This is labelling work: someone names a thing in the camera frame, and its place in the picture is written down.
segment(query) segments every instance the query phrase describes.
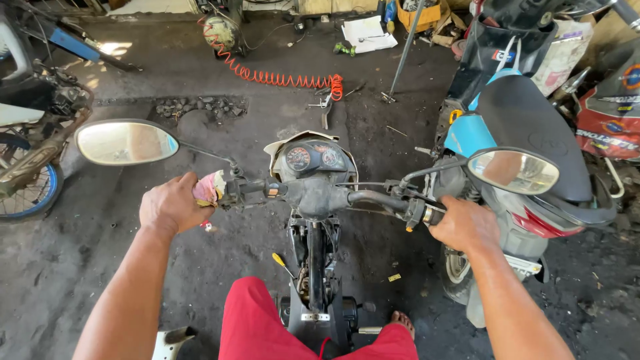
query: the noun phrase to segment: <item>concrete floor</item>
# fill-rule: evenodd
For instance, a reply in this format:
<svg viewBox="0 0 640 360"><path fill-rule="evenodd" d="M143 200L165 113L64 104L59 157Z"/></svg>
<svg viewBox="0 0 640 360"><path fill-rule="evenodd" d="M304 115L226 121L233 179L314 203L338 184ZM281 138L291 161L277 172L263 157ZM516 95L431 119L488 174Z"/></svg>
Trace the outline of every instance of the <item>concrete floor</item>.
<svg viewBox="0 0 640 360"><path fill-rule="evenodd" d="M257 19L244 27L251 45L280 20ZM243 117L222 124L181 125L201 147L231 154L250 177L266 175L262 148L281 138L319 131L320 111L313 91L248 83L235 77L211 50L193 22L93 24L88 30L103 42L130 42L125 61L144 71L121 73L99 64L75 63L70 70L95 87L97 107L91 120L152 119L158 97L238 95L248 101ZM401 39L402 31L396 34ZM394 49L334 56L342 35L331 26L311 29L304 40L279 29L252 52L243 65L292 74L344 77L345 93L361 80L367 86L337 104L330 134L358 160L361 180L399 179L427 167L431 160L414 146L429 147L457 63L449 49L412 46L397 91L398 102L383 104L402 44ZM57 65L74 63L56 54ZM387 126L404 132L403 136ZM65 156L65 190L49 217L39 222L0 227L0 358L68 359L88 314L117 269L138 223L138 205L149 188L188 170L203 176L225 164L181 150L176 156L135 167L101 167L71 149ZM219 211L214 234L192 229L175 239L163 293L160 328L191 325L200 331L181 350L181 359L216 359L224 300L239 277L258 275L278 296L286 295L287 274L271 252L292 263L284 224L286 205ZM438 278L440 244L426 228L404 231L396 219L367 213L341 213L342 244L337 271L344 294L371 301L361 326L382 325L392 309L407 312L416 326L421 359L491 359L486 330L465 318L464 307L444 296ZM552 240L547 259L552 281L525 285L581 359L631 359L640 350L640 241L611 228ZM402 279L388 282L400 273ZM596 284L604 287L598 290ZM579 304L596 304L596 316ZM356 335L358 345L373 340Z"/></svg>

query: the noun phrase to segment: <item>person's left hand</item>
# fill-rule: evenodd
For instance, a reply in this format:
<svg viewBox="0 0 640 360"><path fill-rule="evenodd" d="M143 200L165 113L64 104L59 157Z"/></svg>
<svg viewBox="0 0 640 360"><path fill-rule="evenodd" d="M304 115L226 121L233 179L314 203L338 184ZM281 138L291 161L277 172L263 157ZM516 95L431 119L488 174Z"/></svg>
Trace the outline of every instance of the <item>person's left hand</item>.
<svg viewBox="0 0 640 360"><path fill-rule="evenodd" d="M166 228L177 234L208 219L216 208L196 204L191 189L197 182L198 176L188 172L147 191L140 204L140 225Z"/></svg>

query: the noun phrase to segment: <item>bare foot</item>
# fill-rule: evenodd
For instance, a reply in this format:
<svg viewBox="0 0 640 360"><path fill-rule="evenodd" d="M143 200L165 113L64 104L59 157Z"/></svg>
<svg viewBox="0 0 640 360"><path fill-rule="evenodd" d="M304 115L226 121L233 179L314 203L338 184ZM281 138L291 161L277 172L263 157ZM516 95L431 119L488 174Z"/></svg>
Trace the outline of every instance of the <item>bare foot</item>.
<svg viewBox="0 0 640 360"><path fill-rule="evenodd" d="M391 314L391 322L390 323L399 323L400 325L406 327L407 330L411 333L411 339L415 340L415 329L413 328L413 324L411 320L409 320L409 316L406 316L404 313L400 311L394 311Z"/></svg>

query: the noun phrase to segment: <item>yellow container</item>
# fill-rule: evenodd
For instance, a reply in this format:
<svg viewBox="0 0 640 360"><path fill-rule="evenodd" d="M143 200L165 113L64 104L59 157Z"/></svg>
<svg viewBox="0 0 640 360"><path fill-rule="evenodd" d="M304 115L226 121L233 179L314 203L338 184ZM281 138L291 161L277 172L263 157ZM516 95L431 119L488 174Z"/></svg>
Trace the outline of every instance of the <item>yellow container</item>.
<svg viewBox="0 0 640 360"><path fill-rule="evenodd" d="M411 29L411 24L415 19L416 12L407 12L402 9L400 0L396 0L396 6L398 10L398 20L402 22L407 31ZM420 18L418 19L418 26L415 28L415 32L419 33L429 28L434 28L436 23L440 20L440 3L433 5L429 8L422 9Z"/></svg>

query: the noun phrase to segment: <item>mirror stem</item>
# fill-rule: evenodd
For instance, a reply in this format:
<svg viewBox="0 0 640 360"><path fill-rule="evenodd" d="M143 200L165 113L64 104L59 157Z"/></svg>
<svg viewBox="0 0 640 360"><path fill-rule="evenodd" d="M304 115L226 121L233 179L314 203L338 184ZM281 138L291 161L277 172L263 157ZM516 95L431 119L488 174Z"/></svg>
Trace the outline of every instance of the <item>mirror stem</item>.
<svg viewBox="0 0 640 360"><path fill-rule="evenodd" d="M182 140L180 140L180 145L182 145L182 146L184 146L184 147L186 147L188 149L191 149L191 150L193 150L195 152L199 152L201 154L209 155L209 156L212 156L213 158L226 161L227 163L229 163L229 165L231 165L231 172L232 172L232 175L234 175L234 176L239 176L239 175L242 174L242 170L240 169L240 167L238 167L238 162L236 161L236 159L232 158L231 156L224 156L224 155L216 154L213 151L209 151L207 149L203 149L201 147L197 147L195 145L192 145L190 143L184 142Z"/></svg>
<svg viewBox="0 0 640 360"><path fill-rule="evenodd" d="M406 174L405 177L403 177L402 180L400 181L400 188L402 190L406 189L407 185L409 185L409 182L414 177L425 176L432 172L447 170L448 168L461 167L461 166L464 166L467 163L467 161L468 159L459 160L459 161L456 161L455 163L440 165L439 167L426 168L424 170L414 171L412 173Z"/></svg>

